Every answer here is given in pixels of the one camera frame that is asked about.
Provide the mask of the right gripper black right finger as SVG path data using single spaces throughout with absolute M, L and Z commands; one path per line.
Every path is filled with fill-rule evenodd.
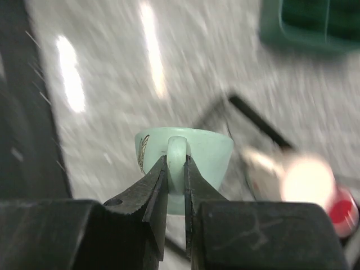
M 186 251 L 192 269 L 348 269 L 315 204 L 229 201 L 184 164 Z

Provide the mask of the red enamel mug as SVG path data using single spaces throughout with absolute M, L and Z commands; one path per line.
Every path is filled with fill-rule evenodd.
M 334 229 L 340 238 L 349 237 L 358 227 L 359 210 L 347 188 L 339 186 L 336 199 L 329 212 Z

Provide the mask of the mint green teacup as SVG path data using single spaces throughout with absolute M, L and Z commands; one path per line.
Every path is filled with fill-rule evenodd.
M 161 156 L 168 165 L 168 206 L 170 215 L 185 214 L 184 170 L 186 157 L 195 162 L 201 176 L 219 190 L 233 150 L 233 140 L 220 133 L 191 128 L 146 129 L 135 138 L 140 170 L 147 174 Z

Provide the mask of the cream floral mug green inside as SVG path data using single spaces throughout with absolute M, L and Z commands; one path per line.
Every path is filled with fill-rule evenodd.
M 336 194 L 333 171 L 323 158 L 308 152 L 241 152 L 246 181 L 256 200 L 314 203 L 328 208 Z

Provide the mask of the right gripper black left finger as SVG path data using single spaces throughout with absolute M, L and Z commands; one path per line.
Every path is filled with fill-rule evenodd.
M 104 204 L 1 201 L 2 269 L 158 269 L 164 256 L 167 161 Z

